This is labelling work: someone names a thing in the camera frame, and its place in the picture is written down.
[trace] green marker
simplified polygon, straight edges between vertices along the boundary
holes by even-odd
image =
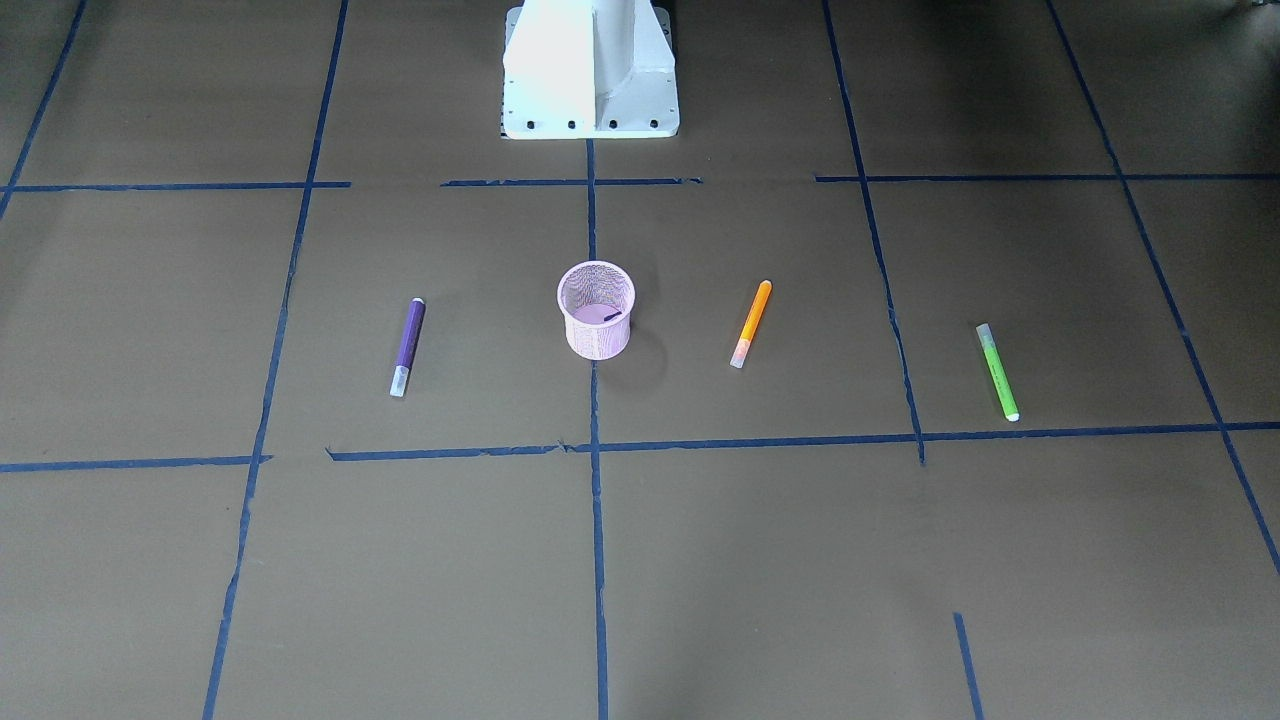
[[[996,395],[1000,396],[1005,419],[1016,423],[1021,415],[1018,413],[1018,404],[1014,402],[1014,391],[1009,388],[1005,365],[1000,361],[1000,351],[996,350],[996,338],[991,337],[991,325],[987,323],[978,325],[978,340],[982,342],[982,354],[987,356],[987,369],[991,370],[991,382],[996,383]]]

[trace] grid line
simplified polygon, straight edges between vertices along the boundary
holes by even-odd
[[[1231,432],[1275,432],[1280,421],[1265,423],[1226,423]],[[979,441],[1018,441],[1018,439],[1068,439],[1101,437],[1147,437],[1166,434],[1219,433],[1212,423],[1175,425],[1112,425],[1094,428],[1043,428],[1016,430],[959,430],[922,433],[925,442],[979,442]],[[607,452],[658,452],[664,450],[745,450],[755,447],[820,447],[855,445],[900,445],[914,443],[914,433],[884,433],[860,436],[795,436],[795,437],[756,437],[756,438],[713,438],[713,439],[666,439],[600,442],[599,451]],[[513,455],[548,455],[552,452],[591,452],[591,443],[566,445],[515,445],[506,447],[454,447],[422,450],[375,450],[339,451],[325,448],[334,462],[381,462],[392,460],[434,460],[443,457],[504,457]]]
[[[845,123],[849,126],[849,142],[854,151],[854,164],[858,167],[859,184],[863,191],[863,206],[867,210],[867,224],[872,233],[872,247],[876,263],[879,265],[881,281],[884,283],[884,304],[888,309],[888,324],[897,343],[897,359],[902,365],[902,388],[906,392],[906,406],[911,413],[911,429],[915,430],[916,452],[920,465],[924,465],[924,438],[920,433],[920,414],[915,409],[915,393],[911,389],[911,372],[906,363],[906,347],[902,345],[902,329],[897,324],[897,310],[893,307],[893,288],[888,281],[888,266],[884,264],[884,249],[881,246],[879,227],[876,224],[876,206],[872,202],[870,183],[867,182],[867,167],[863,164],[863,149],[858,141],[858,126],[854,122],[854,108],[849,100],[849,83],[845,79],[845,63],[840,58],[840,44],[836,41],[836,26],[831,19],[831,3],[822,0],[822,14],[827,22],[827,40],[831,42],[831,59],[836,69],[836,82],[840,86],[840,100],[845,105]]]
[[[207,190],[305,190],[306,181],[292,182],[174,182],[174,183],[91,183],[91,184],[19,184],[14,192],[189,192]],[[312,190],[348,188],[351,181],[316,181]]]
[[[261,461],[270,460],[264,455]],[[192,468],[196,465],[248,465],[248,455],[216,455],[212,457],[136,457],[128,460],[52,460],[47,462],[0,462],[0,474],[59,473],[81,470],[133,470],[141,468]]]
[[[956,624],[956,641],[960,643],[960,659],[964,661],[964,678],[969,685],[969,702],[973,705],[974,720],[984,720],[982,712],[982,693],[978,692],[978,674],[973,669],[973,653],[969,651],[969,633],[964,628],[964,615],[952,612]]]
[[[609,719],[609,643],[604,623],[604,495],[600,480],[599,363],[591,360],[591,533],[595,559],[595,692],[599,720]]]
[[[1262,515],[1262,507],[1258,505],[1257,497],[1253,495],[1253,486],[1249,483],[1249,478],[1244,473],[1244,465],[1240,462],[1240,456],[1235,451],[1235,443],[1231,442],[1231,433],[1228,430],[1226,423],[1222,419],[1222,413],[1217,406],[1217,401],[1213,398],[1213,389],[1210,387],[1208,378],[1204,375],[1204,368],[1201,365],[1199,356],[1196,354],[1196,345],[1192,342],[1190,332],[1187,329],[1187,323],[1183,322],[1183,314],[1178,310],[1178,301],[1174,299],[1174,291],[1169,286],[1169,281],[1165,277],[1165,270],[1156,254],[1156,246],[1151,242],[1151,234],[1147,232],[1147,223],[1142,219],[1142,211],[1138,209],[1138,202],[1133,196],[1133,188],[1129,187],[1129,181],[1125,178],[1124,169],[1120,164],[1120,156],[1116,154],[1110,133],[1107,133],[1106,123],[1102,122],[1102,113],[1098,110],[1098,105],[1093,100],[1093,94],[1089,91],[1089,85],[1084,78],[1084,70],[1080,68],[1075,51],[1071,49],[1071,41],[1066,35],[1066,28],[1062,26],[1062,19],[1057,14],[1057,8],[1053,6],[1053,0],[1044,0],[1044,5],[1048,8],[1050,15],[1053,19],[1053,27],[1057,29],[1059,38],[1062,41],[1062,49],[1066,51],[1066,56],[1071,63],[1071,70],[1075,73],[1075,79],[1080,86],[1080,92],[1084,95],[1084,100],[1089,106],[1089,114],[1093,115],[1093,122],[1098,127],[1098,133],[1102,137],[1102,145],[1106,147],[1107,155],[1111,158],[1111,165],[1115,169],[1116,179],[1120,181],[1125,201],[1129,204],[1129,211],[1133,214],[1133,220],[1138,227],[1138,234],[1142,237],[1142,245],[1147,251],[1147,258],[1151,260],[1152,272],[1155,272],[1156,279],[1160,282],[1160,290],[1165,296],[1165,302],[1169,305],[1169,313],[1172,315],[1174,323],[1178,325],[1178,332],[1181,334],[1183,346],[1187,348],[1187,356],[1192,363],[1192,368],[1196,370],[1196,379],[1199,382],[1201,389],[1204,393],[1204,401],[1208,402],[1210,413],[1213,415],[1213,423],[1217,425],[1217,429],[1222,436],[1222,445],[1225,446],[1226,454],[1231,460],[1231,466],[1234,468],[1235,477],[1240,483],[1240,489],[1244,492],[1244,498],[1249,503],[1249,510],[1253,512],[1253,520],[1257,523],[1258,532],[1262,534],[1262,542],[1267,548],[1267,553],[1271,556],[1271,564],[1275,568],[1276,574],[1280,574],[1280,552],[1276,551],[1276,543],[1271,537],[1270,528],[1267,528],[1267,520]]]
[[[650,186],[650,184],[703,184],[703,178],[509,178],[509,179],[452,179],[440,187],[584,187],[596,186]]]
[[[27,165],[27,156],[31,155],[31,146],[36,142],[40,123],[45,119],[45,111],[49,110],[49,102],[58,88],[58,81],[63,77],[63,69],[67,67],[67,58],[72,54],[72,46],[76,45],[76,36],[79,33],[79,24],[84,18],[86,6],[88,6],[88,0],[81,0],[79,5],[76,6],[72,27],[67,31],[67,41],[63,42],[63,51],[58,55],[58,63],[54,65],[52,74],[49,76],[49,85],[45,86],[45,95],[40,99],[40,106],[36,108],[36,117],[31,119],[27,137],[22,142],[22,151],[18,152],[18,161],[13,165],[9,183],[5,184],[4,196],[0,196],[0,219],[4,219],[5,211],[9,210],[9,201],[13,197],[14,188],[18,186],[18,179],[22,178],[22,170]]]
[[[586,141],[586,259],[595,260],[595,141]]]
[[[1280,181],[1280,173],[991,173],[991,174],[901,174],[901,176],[814,176],[819,183],[861,182],[872,184],[905,182],[1224,182]]]
[[[280,354],[284,348],[284,332],[289,320],[289,296],[293,291],[293,278],[298,269],[298,255],[302,251],[302,238],[306,233],[307,214],[311,209],[311,190],[316,178],[316,168],[320,164],[320,147],[324,141],[325,120],[329,115],[329,100],[333,97],[334,77],[338,72],[338,56],[342,50],[342,35],[347,23],[347,5],[349,0],[342,0],[338,9],[337,29],[334,31],[333,50],[329,55],[329,72],[325,77],[324,95],[320,100],[320,114],[316,119],[315,137],[311,141],[311,161],[307,167],[306,186],[302,190],[302,204],[298,208],[298,224],[293,233],[293,250],[289,255],[289,269],[284,279],[284,293],[280,299],[280,311],[276,316],[275,341],[271,346],[271,363],[266,374],[266,387],[262,391],[262,416],[259,421],[257,434],[253,439],[253,454],[250,457],[248,477],[244,483],[244,501],[241,506],[239,539],[236,550],[236,570],[227,584],[227,596],[223,601],[221,620],[218,625],[218,642],[214,648],[212,667],[209,671],[209,689],[205,693],[204,720],[212,720],[214,708],[218,702],[218,689],[221,683],[223,662],[227,657],[227,641],[230,635],[232,615],[236,610],[236,593],[239,587],[241,569],[244,565],[244,546],[248,539],[248,527],[251,520],[250,505],[257,489],[259,469],[262,464],[264,446],[266,445],[266,429],[271,418],[271,400],[275,396],[275,379],[280,370]]]

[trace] blue tape line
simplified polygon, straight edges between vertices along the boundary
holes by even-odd
[[[334,452],[324,450],[334,462],[369,462],[378,460],[426,460],[435,457],[503,457],[509,455],[548,455],[580,452],[566,445],[517,445],[511,447],[456,447],[447,450],[383,450],[372,452]]]
[[[586,249],[595,260],[595,141],[586,141]]]
[[[1280,430],[1280,423],[1226,423],[1226,429],[1235,432]]]
[[[262,456],[262,462],[270,460]],[[142,468],[192,468],[196,465],[248,465],[248,455],[215,457],[140,457],[134,460],[69,460],[54,462],[0,462],[0,473],[60,473],[67,470],[134,470]]]
[[[973,717],[974,720],[984,720],[982,694],[978,693],[978,674],[973,670],[973,655],[969,652],[969,633],[964,629],[964,616],[959,612],[952,612],[952,619],[956,623],[956,639],[960,641],[960,657],[964,660],[965,682],[969,683],[969,702],[973,703]]]
[[[902,388],[906,391],[906,406],[911,413],[911,428],[915,430],[916,452],[920,465],[924,465],[924,438],[920,437],[920,414],[915,409],[915,393],[911,389],[911,373],[906,363],[906,347],[902,345],[902,331],[897,324],[897,310],[893,309],[893,290],[888,282],[888,266],[884,264],[884,249],[881,247],[879,227],[876,223],[876,208],[872,204],[872,188],[867,182],[867,167],[863,164],[863,149],[858,141],[858,127],[854,123],[854,108],[849,100],[849,83],[845,81],[845,63],[840,58],[840,45],[836,42],[836,26],[831,19],[831,3],[822,0],[822,14],[827,20],[827,40],[831,42],[831,58],[836,65],[836,81],[840,85],[840,99],[845,104],[845,122],[849,124],[849,142],[854,149],[854,164],[858,167],[859,184],[863,191],[863,205],[867,209],[867,224],[872,232],[872,247],[876,250],[876,264],[879,265],[881,281],[884,283],[884,304],[888,307],[888,324],[893,329],[897,343],[897,357],[902,364]]]
[[[1137,173],[1129,181],[1276,181],[1280,173]]]
[[[45,86],[45,95],[40,99],[40,106],[36,108],[36,117],[31,120],[31,127],[27,128],[27,138],[22,143],[22,151],[18,152],[18,161],[13,165],[13,173],[9,176],[9,184],[4,188],[4,196],[0,196],[0,218],[4,218],[5,211],[9,209],[9,201],[13,197],[13,190],[18,186],[18,178],[22,177],[22,169],[27,165],[27,156],[31,155],[31,146],[36,142],[36,132],[40,131],[40,123],[45,119],[45,111],[49,110],[49,101],[54,97],[54,90],[58,87],[58,79],[63,77],[63,69],[67,67],[67,58],[72,54],[72,45],[76,44],[76,35],[79,33],[81,19],[84,18],[84,8],[88,5],[88,0],[81,0],[79,5],[76,6],[76,17],[72,18],[72,27],[67,31],[67,41],[63,42],[63,51],[58,55],[58,63],[54,65],[52,74],[49,76],[49,85]]]
[[[302,190],[306,182],[179,182],[152,184],[20,184],[14,192],[175,192],[202,190]],[[312,188],[347,188],[351,181],[325,181],[311,183]]]
[[[1069,438],[1069,437],[1115,437],[1115,436],[1161,436],[1180,433],[1216,433],[1217,425],[1210,423],[1185,425],[1121,425],[1103,428],[1046,428],[1018,430],[973,430],[954,433],[924,433],[928,442],[974,441],[974,439],[1024,439],[1024,438]]]
[[[598,363],[591,360],[591,515],[595,552],[595,687],[599,720],[609,717],[609,650],[604,625],[604,512],[600,503],[600,397]]]
[[[214,662],[209,671],[209,689],[205,693],[204,720],[212,720],[218,701],[218,688],[223,676],[223,661],[227,657],[227,639],[230,635],[232,615],[236,610],[236,593],[239,588],[241,569],[244,565],[244,543],[248,539],[250,503],[257,489],[257,474],[261,468],[262,450],[266,445],[266,428],[271,418],[271,400],[275,396],[275,378],[280,370],[280,354],[284,350],[284,331],[289,322],[289,295],[293,291],[293,277],[298,269],[298,254],[302,251],[302,237],[307,227],[307,213],[311,209],[311,190],[316,179],[316,167],[320,164],[320,146],[324,140],[325,120],[329,115],[329,100],[333,97],[333,82],[338,72],[338,55],[342,50],[342,35],[347,23],[347,5],[342,0],[338,10],[338,27],[334,32],[333,51],[329,55],[329,73],[325,77],[324,96],[320,100],[320,117],[316,119],[315,138],[311,141],[311,163],[307,167],[307,181],[302,190],[302,205],[298,209],[298,224],[293,233],[293,251],[289,255],[289,270],[284,279],[284,295],[280,299],[280,311],[275,324],[275,341],[271,346],[271,364],[266,374],[266,388],[262,392],[262,418],[253,438],[253,456],[250,459],[248,478],[244,483],[244,502],[241,506],[239,539],[236,548],[236,570],[227,584],[223,600],[223,616],[218,625],[218,644],[214,650]]]
[[[575,179],[454,179],[440,183],[440,187],[582,187],[590,184],[590,178]],[[598,178],[596,186],[649,186],[649,184],[703,184],[703,178]]]
[[[671,439],[650,442],[605,442],[600,452],[648,452],[654,450],[727,450],[744,447],[815,447],[824,445],[884,445],[915,442],[911,433],[882,436],[824,436],[824,437],[778,437],[778,438],[730,438],[730,439]]]
[[[545,186],[584,186],[585,179],[461,179],[445,181],[440,187],[545,187]]]
[[[1277,173],[1140,173],[1125,174],[1128,181],[1275,181],[1280,179]],[[854,183],[861,182],[858,176],[814,176],[814,182],[819,183]],[[1007,174],[1007,176],[868,176],[869,183],[902,183],[902,182],[1115,182],[1117,176],[1105,173],[1082,174]]]
[[[870,176],[867,182],[1115,182],[1108,174],[1025,174],[1025,176]]]
[[[1217,401],[1213,398],[1213,391],[1208,384],[1208,378],[1204,375],[1204,369],[1201,365],[1199,356],[1196,354],[1196,345],[1192,342],[1190,332],[1187,329],[1187,323],[1183,322],[1183,314],[1178,310],[1178,301],[1174,299],[1174,291],[1170,288],[1169,281],[1165,277],[1164,266],[1160,263],[1160,258],[1156,255],[1156,246],[1151,242],[1151,234],[1147,232],[1147,223],[1142,219],[1142,211],[1138,210],[1138,202],[1134,200],[1133,190],[1129,187],[1129,181],[1125,179],[1124,169],[1120,167],[1120,156],[1116,154],[1115,146],[1111,142],[1111,136],[1107,133],[1106,124],[1102,122],[1102,113],[1098,110],[1098,105],[1093,100],[1093,94],[1089,92],[1089,85],[1084,79],[1084,70],[1080,69],[1080,63],[1075,56],[1075,51],[1071,49],[1071,41],[1066,36],[1066,28],[1062,26],[1062,19],[1059,17],[1057,9],[1053,6],[1053,0],[1044,0],[1044,4],[1048,6],[1050,15],[1053,18],[1053,27],[1057,28],[1059,38],[1061,38],[1062,47],[1066,50],[1068,59],[1071,61],[1071,70],[1075,73],[1075,79],[1080,85],[1080,92],[1084,95],[1084,100],[1089,106],[1093,122],[1098,127],[1098,133],[1102,137],[1102,145],[1106,147],[1107,155],[1111,158],[1111,167],[1115,170],[1116,177],[1120,179],[1120,187],[1124,190],[1125,201],[1129,204],[1129,211],[1133,214],[1133,220],[1138,225],[1138,234],[1142,237],[1142,245],[1147,250],[1147,258],[1151,260],[1151,268],[1156,273],[1156,279],[1160,282],[1160,291],[1165,295],[1165,302],[1169,305],[1169,311],[1174,318],[1174,323],[1178,325],[1178,332],[1183,337],[1183,346],[1187,348],[1187,356],[1190,359],[1192,368],[1196,370],[1196,379],[1201,384],[1206,402],[1208,402],[1210,411],[1213,415],[1213,423],[1222,436],[1222,445],[1226,447],[1226,454],[1230,456],[1231,465],[1235,468],[1235,477],[1240,483],[1240,489],[1244,492],[1249,509],[1253,511],[1253,520],[1257,523],[1258,532],[1262,534],[1262,542],[1266,544],[1267,553],[1271,556],[1271,564],[1275,566],[1276,574],[1280,574],[1280,551],[1276,550],[1276,543],[1271,537],[1270,528],[1267,528],[1266,518],[1262,515],[1262,509],[1258,506],[1257,498],[1253,495],[1253,487],[1249,484],[1249,478],[1244,473],[1244,465],[1240,464],[1240,459],[1235,452],[1235,445],[1231,442],[1231,434],[1228,430],[1226,423],[1222,420],[1222,413],[1219,410]]]
[[[650,186],[650,184],[685,184],[685,178],[596,178],[595,184],[608,184],[608,186]],[[689,178],[687,182],[694,184],[701,184],[701,178]]]
[[[1280,430],[1280,421],[1228,423],[1234,432]],[[960,430],[922,433],[925,442],[970,442],[988,439],[1036,439],[1036,438],[1075,438],[1075,437],[1117,437],[1117,436],[1162,436],[1189,433],[1217,433],[1212,423],[1193,423],[1179,425],[1115,425],[1100,428],[1043,428],[1016,430]],[[653,452],[663,450],[733,450],[749,447],[817,447],[844,445],[892,445],[914,443],[914,433],[887,433],[865,436],[808,436],[772,438],[721,438],[721,439],[666,439],[636,442],[602,442],[600,452]],[[360,462],[376,460],[422,460],[433,457],[481,457],[504,455],[545,455],[556,452],[588,454],[591,443],[581,445],[522,445],[511,447],[458,447],[445,450],[387,450],[372,452],[334,452],[325,448],[335,462]]]

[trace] orange marker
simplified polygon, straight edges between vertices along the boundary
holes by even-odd
[[[760,324],[760,315],[764,314],[764,305],[769,301],[769,293],[773,292],[773,283],[764,281],[760,287],[755,291],[755,301],[751,302],[751,311],[746,314],[746,324],[742,325],[742,337],[737,341],[737,347],[733,348],[733,357],[730,359],[728,364],[735,368],[741,368],[742,363],[746,361],[746,351],[751,347],[751,340],[755,338],[755,327]]]

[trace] mesh pencil cup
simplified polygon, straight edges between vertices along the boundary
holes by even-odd
[[[608,360],[627,346],[636,287],[622,268],[602,260],[573,265],[556,295],[573,352],[588,360]]]

